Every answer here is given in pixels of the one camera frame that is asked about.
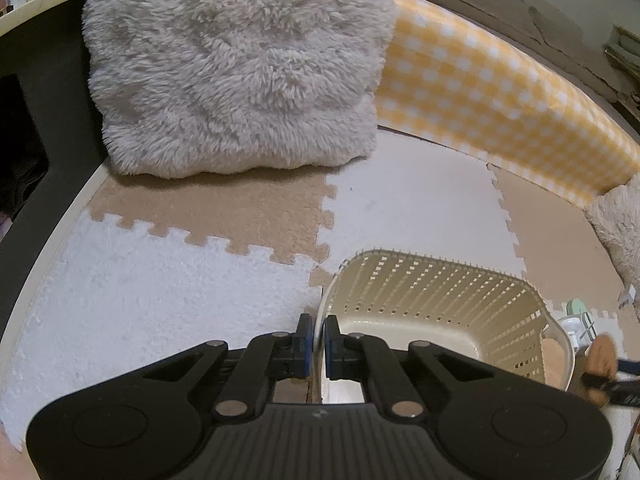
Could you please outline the round cork coaster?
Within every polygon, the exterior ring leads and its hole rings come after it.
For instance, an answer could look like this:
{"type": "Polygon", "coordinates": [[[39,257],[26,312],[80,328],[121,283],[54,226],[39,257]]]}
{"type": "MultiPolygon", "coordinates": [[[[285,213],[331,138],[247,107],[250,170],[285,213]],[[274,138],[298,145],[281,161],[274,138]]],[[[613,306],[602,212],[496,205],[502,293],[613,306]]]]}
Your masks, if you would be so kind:
{"type": "Polygon", "coordinates": [[[600,382],[599,385],[591,387],[592,381],[585,379],[586,375],[612,382],[616,379],[617,372],[617,351],[614,341],[607,334],[601,334],[596,337],[588,349],[585,371],[580,378],[585,389],[586,399],[598,408],[603,408],[608,403],[608,395],[600,389],[600,382]]]}

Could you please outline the cream perforated plastic basket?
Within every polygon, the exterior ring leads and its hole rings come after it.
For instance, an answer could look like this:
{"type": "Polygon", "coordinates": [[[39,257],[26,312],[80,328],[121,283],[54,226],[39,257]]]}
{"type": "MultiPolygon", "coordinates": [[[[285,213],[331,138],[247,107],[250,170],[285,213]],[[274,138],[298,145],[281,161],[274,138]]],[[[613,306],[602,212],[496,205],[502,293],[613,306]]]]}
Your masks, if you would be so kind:
{"type": "Polygon", "coordinates": [[[342,332],[380,337],[405,350],[425,340],[568,390],[573,347],[538,290],[514,275],[393,250],[344,261],[323,289],[318,318],[342,332]]]}

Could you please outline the white knob object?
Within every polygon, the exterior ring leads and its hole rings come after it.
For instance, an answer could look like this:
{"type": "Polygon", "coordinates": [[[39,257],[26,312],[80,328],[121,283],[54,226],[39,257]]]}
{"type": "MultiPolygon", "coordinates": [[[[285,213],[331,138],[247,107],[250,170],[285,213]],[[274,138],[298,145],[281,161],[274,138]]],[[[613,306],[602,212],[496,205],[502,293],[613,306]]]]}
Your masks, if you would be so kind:
{"type": "Polygon", "coordinates": [[[590,347],[598,336],[593,319],[588,312],[564,316],[559,319],[559,324],[570,338],[575,353],[590,347]]]}

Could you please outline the mint green round disc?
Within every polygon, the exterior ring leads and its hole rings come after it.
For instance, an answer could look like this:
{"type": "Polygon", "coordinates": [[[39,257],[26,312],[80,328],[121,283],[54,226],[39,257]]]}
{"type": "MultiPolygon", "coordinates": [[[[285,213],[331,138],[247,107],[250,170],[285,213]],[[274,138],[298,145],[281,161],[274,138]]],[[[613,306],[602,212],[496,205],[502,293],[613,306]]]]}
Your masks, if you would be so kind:
{"type": "Polygon", "coordinates": [[[592,318],[590,318],[587,307],[579,298],[571,299],[566,304],[565,309],[568,316],[576,316],[576,318],[579,318],[585,328],[589,328],[592,325],[592,318]]]}

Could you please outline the white fluffy cushion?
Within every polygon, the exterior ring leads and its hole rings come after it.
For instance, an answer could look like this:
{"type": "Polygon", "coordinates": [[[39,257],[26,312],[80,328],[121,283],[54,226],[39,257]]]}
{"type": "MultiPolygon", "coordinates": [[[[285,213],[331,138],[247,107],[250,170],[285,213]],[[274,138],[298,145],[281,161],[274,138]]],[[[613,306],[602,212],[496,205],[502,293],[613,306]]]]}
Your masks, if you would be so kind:
{"type": "Polygon", "coordinates": [[[634,310],[639,314],[639,181],[635,174],[626,184],[598,196],[586,209],[586,218],[626,289],[634,289],[634,310]]]}
{"type": "Polygon", "coordinates": [[[112,167],[179,179],[371,155],[396,16],[394,0],[86,0],[112,167]]]}

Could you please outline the yellow gingham mattress edge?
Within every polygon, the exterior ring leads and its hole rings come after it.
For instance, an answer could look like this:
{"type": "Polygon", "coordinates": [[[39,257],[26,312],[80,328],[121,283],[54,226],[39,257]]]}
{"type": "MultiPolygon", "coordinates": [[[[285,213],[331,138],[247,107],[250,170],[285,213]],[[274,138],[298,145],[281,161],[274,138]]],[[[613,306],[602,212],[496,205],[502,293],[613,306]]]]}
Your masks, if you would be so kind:
{"type": "Polygon", "coordinates": [[[381,126],[489,162],[584,208],[639,171],[637,142],[554,70],[425,0],[398,18],[381,126]]]}

